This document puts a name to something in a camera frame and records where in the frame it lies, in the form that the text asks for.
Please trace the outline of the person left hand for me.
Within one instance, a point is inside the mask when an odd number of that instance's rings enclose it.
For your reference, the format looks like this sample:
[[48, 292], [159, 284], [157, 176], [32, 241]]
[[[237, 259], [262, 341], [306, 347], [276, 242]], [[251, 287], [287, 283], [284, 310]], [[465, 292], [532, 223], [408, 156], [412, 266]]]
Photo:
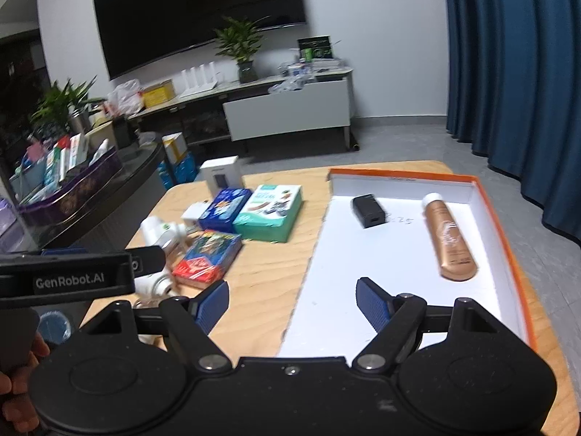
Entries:
[[39, 426], [39, 418], [29, 398], [29, 378], [39, 366], [39, 358], [49, 356], [50, 349], [39, 332], [36, 332], [27, 363], [11, 377], [1, 374], [1, 420], [6, 421], [19, 434], [27, 434]]

